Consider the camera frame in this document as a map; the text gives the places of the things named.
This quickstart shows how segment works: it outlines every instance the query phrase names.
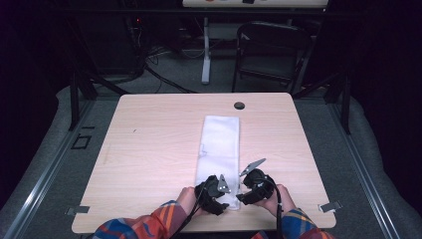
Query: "plaid shirt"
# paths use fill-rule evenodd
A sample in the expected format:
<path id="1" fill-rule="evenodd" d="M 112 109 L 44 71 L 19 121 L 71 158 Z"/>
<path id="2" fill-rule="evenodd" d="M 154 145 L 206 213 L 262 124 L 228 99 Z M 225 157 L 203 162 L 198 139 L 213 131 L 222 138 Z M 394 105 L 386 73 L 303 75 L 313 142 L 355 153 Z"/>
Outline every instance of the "plaid shirt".
<path id="1" fill-rule="evenodd" d="M 151 215 L 136 219 L 118 218 L 101 225 L 95 239 L 131 238 L 169 238 L 184 219 L 185 211 L 177 201 L 162 204 Z M 318 229 L 301 209 L 293 209 L 282 219 L 283 235 L 286 239 L 333 239 L 330 234 Z M 258 232 L 253 239 L 267 239 L 264 231 Z"/>

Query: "metal claw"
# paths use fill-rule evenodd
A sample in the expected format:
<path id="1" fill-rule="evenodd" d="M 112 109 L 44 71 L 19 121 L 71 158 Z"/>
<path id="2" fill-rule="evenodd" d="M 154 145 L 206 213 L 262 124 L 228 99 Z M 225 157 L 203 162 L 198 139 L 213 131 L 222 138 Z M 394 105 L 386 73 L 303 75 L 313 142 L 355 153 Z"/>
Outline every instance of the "metal claw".
<path id="1" fill-rule="evenodd" d="M 248 164 L 248 166 L 245 168 L 245 170 L 243 170 L 239 176 L 243 176 L 248 174 L 249 172 L 251 172 L 252 170 L 254 170 L 256 167 L 258 167 L 261 163 L 263 163 L 265 160 L 267 160 L 266 158 L 262 158 L 258 161 L 254 161 Z"/>
<path id="2" fill-rule="evenodd" d="M 224 178 L 223 174 L 220 175 L 220 179 L 218 180 L 217 190 L 225 193 L 230 193 L 231 190 L 229 188 L 229 185 L 226 182 L 226 179 Z"/>

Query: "wooden table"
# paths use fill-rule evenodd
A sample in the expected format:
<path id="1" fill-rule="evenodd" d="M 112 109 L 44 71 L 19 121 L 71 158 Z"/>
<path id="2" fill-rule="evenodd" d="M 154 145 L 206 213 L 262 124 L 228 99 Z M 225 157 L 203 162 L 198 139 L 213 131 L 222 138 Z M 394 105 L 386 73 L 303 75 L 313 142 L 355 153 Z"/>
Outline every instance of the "wooden table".
<path id="1" fill-rule="evenodd" d="M 237 102 L 246 107 L 236 110 Z M 290 95 L 169 94 L 121 97 L 81 202 L 90 210 L 77 214 L 73 231 L 94 232 L 113 218 L 149 214 L 184 186 L 195 186 L 205 116 L 239 117 L 239 170 L 265 157 L 259 168 L 285 184 L 318 227 L 335 225 L 331 212 L 318 210 L 328 198 Z M 242 204 L 238 211 L 194 219 L 184 231 L 275 228 L 265 209 Z"/>

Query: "gray carpet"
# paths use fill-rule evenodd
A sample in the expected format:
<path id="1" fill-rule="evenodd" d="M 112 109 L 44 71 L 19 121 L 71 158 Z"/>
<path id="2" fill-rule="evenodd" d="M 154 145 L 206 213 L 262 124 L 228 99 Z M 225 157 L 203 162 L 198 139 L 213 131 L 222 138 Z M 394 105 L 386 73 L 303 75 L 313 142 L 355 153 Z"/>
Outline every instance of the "gray carpet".
<path id="1" fill-rule="evenodd" d="M 164 54 L 151 58 L 152 69 L 162 77 L 199 93 L 230 92 L 233 74 L 234 52 L 213 52 L 211 65 L 211 83 L 200 83 L 202 57 L 188 58 L 174 54 Z M 123 89 L 138 94 L 179 93 L 150 73 L 144 73 L 139 79 L 119 84 Z M 108 89 L 97 86 L 101 96 L 95 102 L 88 117 L 78 133 L 90 136 L 86 149 L 68 148 L 54 182 L 44 200 L 30 221 L 24 238 L 79 238 L 71 230 L 73 217 L 65 215 L 70 206 L 79 205 L 100 147 L 106 135 L 117 97 Z M 267 85 L 254 79 L 239 83 L 238 92 L 278 92 L 284 91 L 277 84 Z M 316 92 L 308 100 L 295 101 L 307 138 L 316 159 L 322 181 L 330 201 L 339 200 L 343 208 L 335 213 L 336 226 L 327 229 L 336 238 L 385 238 L 371 205 L 360 185 L 352 165 L 352 158 L 329 107 Z M 11 199 L 0 212 L 1 236 L 3 237 L 24 204 L 26 198 L 42 174 L 49 160 L 55 156 L 61 141 L 70 125 L 69 89 L 58 94 L 60 108 L 43 145 L 34 157 L 27 173 L 15 190 Z M 359 149 L 370 172 L 379 194 L 384 199 L 393 223 L 401 238 L 422 238 L 422 220 L 397 193 L 394 185 L 382 170 L 382 160 L 377 149 L 372 131 L 356 101 L 352 101 L 350 111 L 350 129 L 352 138 Z M 240 234 L 224 234 L 239 237 Z M 185 235 L 185 237 L 222 238 L 221 234 Z"/>

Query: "floor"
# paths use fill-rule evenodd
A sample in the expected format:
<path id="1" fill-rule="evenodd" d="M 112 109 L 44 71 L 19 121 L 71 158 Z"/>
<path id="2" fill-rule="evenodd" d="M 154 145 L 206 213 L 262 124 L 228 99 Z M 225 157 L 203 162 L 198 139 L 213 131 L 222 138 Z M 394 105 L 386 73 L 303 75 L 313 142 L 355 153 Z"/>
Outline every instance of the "floor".
<path id="1" fill-rule="evenodd" d="M 211 82 L 200 83 L 202 58 L 163 53 L 148 65 L 160 76 L 198 93 L 224 93 L 231 90 L 233 51 L 215 49 L 211 63 Z M 176 94 L 150 73 L 134 81 L 120 83 L 134 94 Z M 74 131 L 71 123 L 69 88 L 58 93 L 57 115 L 39 151 L 15 192 L 0 212 L 0 235 L 5 238 L 80 238 L 71 226 L 74 217 L 69 207 L 79 205 L 91 170 L 97 159 L 118 96 L 96 85 L 100 96 L 94 102 L 81 98 L 82 119 Z M 284 91 L 245 79 L 239 92 Z M 364 113 L 355 100 L 350 105 L 350 130 L 345 134 L 338 123 L 338 105 L 327 105 L 324 89 L 296 100 L 304 130 L 316 159 L 330 201 L 339 200 L 343 208 L 335 213 L 337 224 L 326 229 L 337 238 L 422 238 L 422 219 L 397 193 L 382 170 L 382 158 Z M 80 135 L 88 135 L 85 149 L 74 145 Z M 237 238 L 240 234 L 189 234 L 185 238 Z"/>

